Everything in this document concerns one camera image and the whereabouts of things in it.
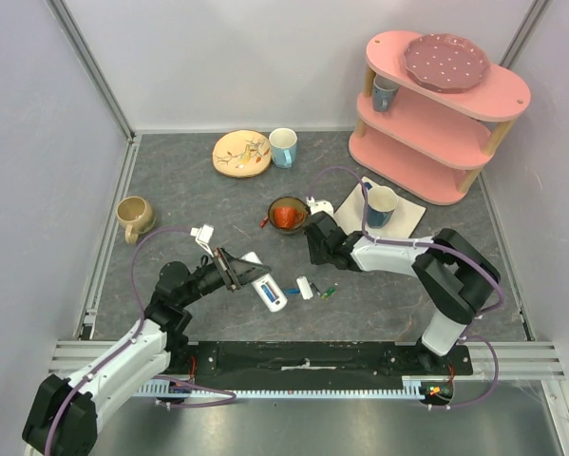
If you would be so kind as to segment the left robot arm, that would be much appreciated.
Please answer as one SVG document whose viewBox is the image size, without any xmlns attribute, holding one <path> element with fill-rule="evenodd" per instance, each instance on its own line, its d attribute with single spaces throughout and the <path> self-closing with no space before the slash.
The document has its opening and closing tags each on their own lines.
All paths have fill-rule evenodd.
<svg viewBox="0 0 569 456">
<path fill-rule="evenodd" d="M 40 384 L 23 441 L 44 455 L 88 454 L 106 421 L 146 382 L 187 366 L 184 330 L 192 316 L 186 306 L 220 288 L 237 291 L 270 271 L 221 248 L 204 256 L 195 270 L 180 261 L 167 263 L 148 306 L 127 334 L 71 375 L 52 374 Z"/>
</svg>

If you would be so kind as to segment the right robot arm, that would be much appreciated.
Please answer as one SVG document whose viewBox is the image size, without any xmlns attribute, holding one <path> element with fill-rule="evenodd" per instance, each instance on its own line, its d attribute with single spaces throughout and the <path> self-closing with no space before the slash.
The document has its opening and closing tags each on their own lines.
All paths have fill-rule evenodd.
<svg viewBox="0 0 569 456">
<path fill-rule="evenodd" d="M 484 305 L 493 293 L 499 304 L 504 301 L 500 273 L 452 229 L 413 239 L 376 238 L 363 231 L 347 235 L 332 216 L 319 212 L 309 217 L 304 233 L 314 265 L 388 272 L 420 281 L 436 308 L 415 350 L 416 365 L 425 373 L 437 373 L 448 364 L 449 352 L 486 312 Z"/>
</svg>

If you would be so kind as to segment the white remote control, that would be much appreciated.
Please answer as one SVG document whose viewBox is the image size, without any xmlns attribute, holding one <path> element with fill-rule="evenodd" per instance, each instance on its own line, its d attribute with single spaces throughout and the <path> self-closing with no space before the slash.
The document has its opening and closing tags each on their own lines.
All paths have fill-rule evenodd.
<svg viewBox="0 0 569 456">
<path fill-rule="evenodd" d="M 271 313 L 280 312 L 288 304 L 287 296 L 269 273 L 254 280 L 252 286 Z"/>
</svg>

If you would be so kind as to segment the white battery cover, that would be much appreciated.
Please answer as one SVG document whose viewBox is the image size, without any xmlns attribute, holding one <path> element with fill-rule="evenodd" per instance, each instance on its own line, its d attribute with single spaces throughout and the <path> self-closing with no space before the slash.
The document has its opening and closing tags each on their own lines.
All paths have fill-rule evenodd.
<svg viewBox="0 0 569 456">
<path fill-rule="evenodd" d="M 312 287 L 309 280 L 305 276 L 299 276 L 296 279 L 296 284 L 304 300 L 309 300 L 313 297 Z"/>
</svg>

